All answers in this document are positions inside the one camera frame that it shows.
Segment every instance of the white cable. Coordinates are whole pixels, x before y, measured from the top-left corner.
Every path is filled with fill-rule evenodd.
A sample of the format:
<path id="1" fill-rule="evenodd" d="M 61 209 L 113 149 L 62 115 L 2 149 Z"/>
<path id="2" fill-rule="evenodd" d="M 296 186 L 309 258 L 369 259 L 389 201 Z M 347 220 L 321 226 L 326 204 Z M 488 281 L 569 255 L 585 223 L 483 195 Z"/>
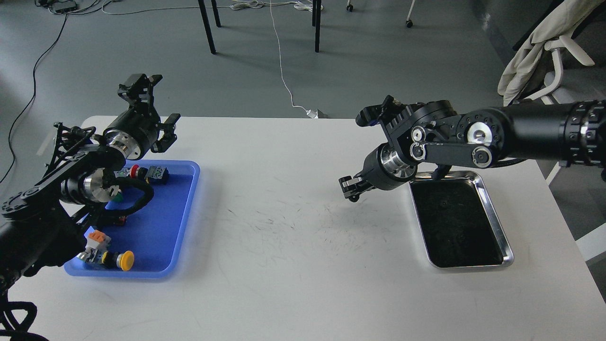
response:
<path id="1" fill-rule="evenodd" d="M 273 6 L 284 6 L 284 5 L 294 5 L 294 8 L 296 10 L 300 10 L 300 11 L 313 11 L 313 4 L 311 2 L 311 0 L 307 0 L 305 2 L 303 1 L 285 1 L 285 2 L 269 2 L 269 4 L 264 3 L 263 1 L 257 1 L 257 0 L 252 0 L 252 1 L 246 1 L 246 0 L 232 0 L 233 2 L 236 2 L 235 4 L 231 5 L 230 8 L 232 10 L 243 10 L 245 8 L 253 8 L 253 9 L 260 9 L 263 7 L 273 7 Z"/>
<path id="2" fill-rule="evenodd" d="M 305 110 L 307 115 L 309 115 L 311 112 L 310 110 L 307 110 L 302 106 L 295 106 L 295 102 L 293 101 L 293 93 L 290 91 L 288 85 L 286 85 L 286 81 L 284 80 L 284 71 L 282 70 L 282 48 L 280 47 L 280 37 L 278 36 L 278 31 L 276 30 L 276 21 L 273 19 L 273 12 L 271 8 L 271 0 L 269 0 L 269 13 L 271 15 L 271 23 L 273 24 L 273 31 L 276 33 L 276 39 L 278 40 L 278 56 L 280 58 L 280 77 L 282 78 L 282 83 L 284 83 L 284 87 L 286 88 L 286 90 L 288 90 L 288 93 L 290 94 L 290 105 L 293 106 L 293 108 L 301 108 Z"/>
<path id="3" fill-rule="evenodd" d="M 276 2 L 275 4 L 272 3 L 270 1 L 269 5 L 262 2 L 262 1 L 256 1 L 256 0 L 252 0 L 252 1 L 245 1 L 245 0 L 232 0 L 233 2 L 235 2 L 235 4 L 229 5 L 229 6 L 217 6 L 217 8 L 231 8 L 232 10 L 243 10 L 245 8 L 253 8 L 253 9 L 260 9 L 263 7 L 272 7 L 272 6 L 284 6 L 284 5 L 293 5 L 294 8 L 296 10 L 306 10 L 306 11 L 312 11 L 313 10 L 313 6 L 311 3 L 311 0 L 307 0 L 307 2 L 303 2 L 303 1 L 287 1 L 287 2 Z M 185 9 L 185 8 L 199 8 L 199 6 L 185 6 L 185 7 L 163 7 L 163 8 L 149 8 L 146 10 L 140 10 L 140 11 L 134 11 L 134 12 L 125 12 L 125 13 L 110 13 L 110 12 L 106 12 L 105 8 L 107 5 L 109 5 L 110 3 L 112 3 L 112 0 L 106 0 L 103 5 L 101 6 L 101 11 L 103 11 L 103 13 L 105 14 L 109 14 L 109 15 L 127 15 L 127 14 L 137 14 L 137 13 L 143 13 L 143 12 L 150 12 L 150 11 L 160 11 L 160 10 L 180 10 L 180 9 Z"/>

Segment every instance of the stainless steel tray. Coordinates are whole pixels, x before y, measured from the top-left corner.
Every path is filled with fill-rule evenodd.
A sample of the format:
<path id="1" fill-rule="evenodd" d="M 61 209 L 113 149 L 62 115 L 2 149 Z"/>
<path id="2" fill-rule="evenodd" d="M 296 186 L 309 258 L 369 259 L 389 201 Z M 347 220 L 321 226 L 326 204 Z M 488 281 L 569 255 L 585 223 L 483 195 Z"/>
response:
<path id="1" fill-rule="evenodd" d="M 440 182 L 453 181 L 453 180 L 457 180 L 458 183 L 460 183 L 461 180 L 464 180 L 464 182 L 467 185 L 472 187 L 475 190 L 475 192 L 477 192 L 478 199 L 481 202 L 484 212 L 486 213 L 486 218 L 488 219 L 488 223 L 492 230 L 492 234 L 494 237 L 493 241 L 496 242 L 497 248 L 501 252 L 502 262 L 500 264 L 492 264 L 492 265 L 448 266 L 448 267 L 438 266 L 438 265 L 434 264 L 434 262 L 431 260 L 431 255 L 430 255 L 430 251 L 428 249 L 428 244 L 427 244 L 427 241 L 425 240 L 424 232 L 422 230 L 421 235 L 423 236 L 425 252 L 426 252 L 427 258 L 430 261 L 430 263 L 433 266 L 435 266 L 436 268 L 440 268 L 440 269 L 495 268 L 495 267 L 503 267 L 503 266 L 511 265 L 513 263 L 513 252 L 511 251 L 511 247 L 509 245 L 509 242 L 507 241 L 505 232 L 503 231 L 503 229 L 501 227 L 501 222 L 499 221 L 499 218 L 496 215 L 492 201 L 490 201 L 490 197 L 488 196 L 488 192 L 486 191 L 484 182 L 482 181 L 482 178 L 480 177 L 480 175 L 475 172 L 472 172 L 472 171 L 454 171 L 454 172 L 448 173 L 448 175 L 443 180 L 440 180 Z M 414 183 L 418 183 L 420 181 L 433 181 L 434 183 L 438 182 L 438 181 L 431 179 L 431 172 L 420 172 L 420 173 L 417 173 L 416 178 L 411 181 L 411 186 Z M 411 189 L 411 196 L 413 199 L 413 204 L 415 205 L 415 212 L 417 213 L 417 221 L 419 223 L 419 227 L 421 227 L 421 221 L 419 219 L 419 209 L 416 207 L 415 198 L 413 197 L 412 189 Z"/>

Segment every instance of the cloth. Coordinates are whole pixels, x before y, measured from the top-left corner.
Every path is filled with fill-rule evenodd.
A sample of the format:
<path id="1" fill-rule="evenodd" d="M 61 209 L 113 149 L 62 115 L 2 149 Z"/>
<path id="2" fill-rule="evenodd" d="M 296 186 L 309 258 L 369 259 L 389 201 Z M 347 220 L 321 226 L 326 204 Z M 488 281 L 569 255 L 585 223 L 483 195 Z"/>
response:
<path id="1" fill-rule="evenodd" d="M 509 62 L 499 81 L 498 93 L 503 105 L 516 100 L 536 70 L 549 40 L 572 35 L 574 29 L 604 0 L 565 0 L 557 6 L 530 34 Z"/>

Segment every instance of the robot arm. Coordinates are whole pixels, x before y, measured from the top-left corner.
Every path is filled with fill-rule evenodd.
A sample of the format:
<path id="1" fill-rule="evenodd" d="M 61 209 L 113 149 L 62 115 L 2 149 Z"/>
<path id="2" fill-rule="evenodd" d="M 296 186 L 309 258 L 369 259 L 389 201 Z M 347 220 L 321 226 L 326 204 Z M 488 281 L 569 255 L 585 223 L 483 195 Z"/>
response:
<path id="1" fill-rule="evenodd" d="M 356 118 L 361 127 L 380 124 L 387 143 L 366 157 L 360 173 L 339 183 L 345 198 L 356 202 L 365 191 L 388 191 L 408 182 L 421 162 L 438 165 L 435 179 L 450 166 L 503 167 L 524 159 L 604 167 L 605 104 L 521 103 L 459 115 L 448 101 L 406 105 L 387 96 Z M 503 161 L 508 157 L 520 159 Z"/>
<path id="2" fill-rule="evenodd" d="M 126 159 L 141 159 L 148 150 L 164 152 L 177 139 L 174 113 L 165 123 L 153 107 L 153 87 L 161 75 L 135 74 L 121 84 L 118 95 L 128 109 L 104 131 L 95 128 L 58 129 L 55 152 L 42 180 L 5 201 L 0 213 L 0 297 L 21 277 L 33 276 L 43 266 L 61 266 L 84 250 L 86 229 L 102 218 L 128 215 L 145 206 L 153 189 L 144 181 L 116 178 Z M 133 207 L 106 210 L 105 204 L 120 186 L 144 192 Z M 59 201 L 83 205 L 69 216 Z"/>

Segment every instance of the black table leg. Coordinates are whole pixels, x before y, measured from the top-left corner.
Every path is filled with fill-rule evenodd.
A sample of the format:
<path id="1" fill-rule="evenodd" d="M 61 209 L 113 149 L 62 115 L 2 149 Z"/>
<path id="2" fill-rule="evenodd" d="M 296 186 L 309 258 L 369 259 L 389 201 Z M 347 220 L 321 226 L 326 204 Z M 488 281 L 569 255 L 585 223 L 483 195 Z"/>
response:
<path id="1" fill-rule="evenodd" d="M 208 15 L 206 14 L 206 5 L 204 5 L 204 0 L 198 0 L 198 5 L 200 6 L 200 13 L 202 13 L 202 21 L 204 21 L 204 30 L 206 31 L 206 38 L 208 39 L 210 53 L 216 55 L 217 50 L 215 50 L 215 41 L 213 40 L 213 34 L 210 31 L 210 23 L 208 22 Z"/>
<path id="2" fill-rule="evenodd" d="M 312 5 L 311 5 L 311 25 L 315 26 L 316 25 L 316 3 L 318 2 L 318 0 L 313 0 Z"/>
<path id="3" fill-rule="evenodd" d="M 316 52 L 320 52 L 320 17 L 322 16 L 322 0 L 315 0 L 316 6 Z"/>
<path id="4" fill-rule="evenodd" d="M 217 9 L 217 0 L 210 0 L 213 5 L 213 13 L 215 14 L 215 24 L 217 27 L 221 27 L 221 20 L 219 19 L 219 10 Z"/>

